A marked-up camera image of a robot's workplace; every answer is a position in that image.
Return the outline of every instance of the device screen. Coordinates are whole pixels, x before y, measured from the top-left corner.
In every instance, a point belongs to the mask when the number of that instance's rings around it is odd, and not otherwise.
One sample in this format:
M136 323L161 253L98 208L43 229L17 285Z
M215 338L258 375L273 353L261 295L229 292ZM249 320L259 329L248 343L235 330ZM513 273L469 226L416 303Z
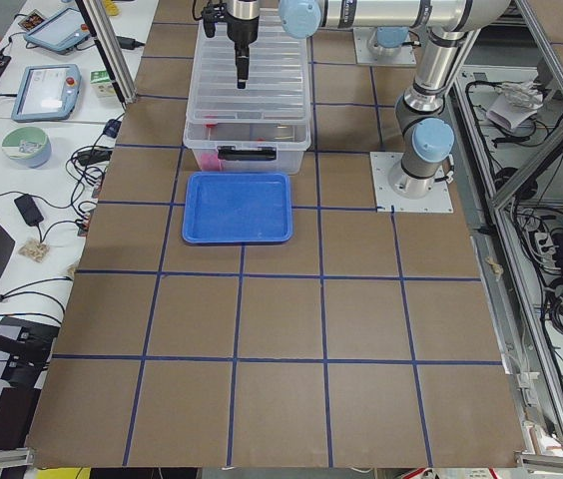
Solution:
M40 68L31 70L18 113L32 115L62 110L62 93L68 68Z
M59 45L72 37L80 30L81 25L84 23L80 12L73 9L66 10L62 15L47 20L43 23L40 30L33 33L33 37L40 42L49 45Z

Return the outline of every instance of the white table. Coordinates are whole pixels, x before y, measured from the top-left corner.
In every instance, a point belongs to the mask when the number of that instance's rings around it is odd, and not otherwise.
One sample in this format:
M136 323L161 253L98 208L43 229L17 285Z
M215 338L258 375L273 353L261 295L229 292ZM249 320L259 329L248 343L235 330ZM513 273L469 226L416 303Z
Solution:
M116 33L146 42L158 1L136 0L119 3L121 14L111 18ZM66 6L67 4L61 3L59 0L29 0L21 12L29 13L31 10L37 9L50 16ZM4 38L7 39L9 35L18 31L21 29L17 22L14 22ZM76 149L92 144L102 132L103 124L110 118L119 116L123 112L122 107L115 97L98 98L88 85L89 73L93 70L104 69L96 48L61 56L42 48L26 49L22 35L17 35L13 38L13 45L6 50L6 53L11 55L13 60L0 79L0 93L17 92L24 69L30 65L75 63L79 66L83 79L85 79L76 109L68 121L35 124L49 136L53 153L48 163L38 169L24 168L5 157L0 147L0 193L12 190L21 191L43 197L54 205L68 205L71 192L75 187L75 180L65 171L66 160ZM133 76L137 73L141 55L142 49L124 51ZM12 109L13 99L0 99L0 145L6 134L21 126L10 119ZM100 142L105 146L113 146L113 143L106 137ZM87 190L80 199L89 199L90 192L90 189ZM39 279L66 275L68 269L79 260L84 247L84 239L77 237L77 229L74 226L61 225L55 227L46 240L46 244L51 247L51 250L43 262L36 263L18 254L17 249L28 238L36 238L37 231L27 227L22 221L13 204L16 197L17 195L10 195L0 198L0 225L16 242L15 251L0 280L0 292ZM52 209L39 201L36 201L36 204L45 218L41 224L43 231L45 227L54 222L73 220L76 217L72 210ZM34 286L31 289L46 292L66 304L71 285L72 283L69 281L58 281ZM0 314L25 310L62 318L58 305L43 297L24 295L0 303ZM32 316L25 317L25 319L53 324L50 319L39 319ZM41 385L43 379L44 373L38 385Z

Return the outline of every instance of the white box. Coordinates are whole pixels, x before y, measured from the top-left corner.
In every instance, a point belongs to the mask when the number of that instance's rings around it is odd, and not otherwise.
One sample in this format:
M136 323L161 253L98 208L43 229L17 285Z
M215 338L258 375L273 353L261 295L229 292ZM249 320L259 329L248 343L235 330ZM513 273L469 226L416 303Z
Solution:
M283 30L276 10L262 10L244 90L226 26L209 39L200 25L184 144L201 170L297 173L310 118L306 41Z

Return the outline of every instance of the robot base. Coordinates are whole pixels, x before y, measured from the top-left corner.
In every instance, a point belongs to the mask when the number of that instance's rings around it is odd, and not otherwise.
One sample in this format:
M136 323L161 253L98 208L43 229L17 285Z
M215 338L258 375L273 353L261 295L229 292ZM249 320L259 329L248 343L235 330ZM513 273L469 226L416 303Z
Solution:
M434 183L428 195L420 200L405 198L392 188L388 175L392 167L401 161L402 155L403 153L392 152L370 153L377 210L388 213L392 210L404 213L454 213L446 182ZM441 168L437 177L444 177Z
M399 53L392 57L376 57L368 50L368 39L372 35L372 28L356 27L352 29L354 50L357 54L357 64L375 65L377 67L414 67L417 64L412 47L401 47Z

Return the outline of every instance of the yellow object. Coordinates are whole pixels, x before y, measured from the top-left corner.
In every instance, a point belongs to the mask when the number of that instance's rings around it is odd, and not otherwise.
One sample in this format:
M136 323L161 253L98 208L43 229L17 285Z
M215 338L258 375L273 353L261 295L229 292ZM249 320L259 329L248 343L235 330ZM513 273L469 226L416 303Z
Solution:
M120 9L115 3L113 3L113 0L102 0L102 4L104 5L106 14L109 17L115 17L120 14Z
M42 469L38 471L37 479L89 479L91 469L88 467L62 469Z

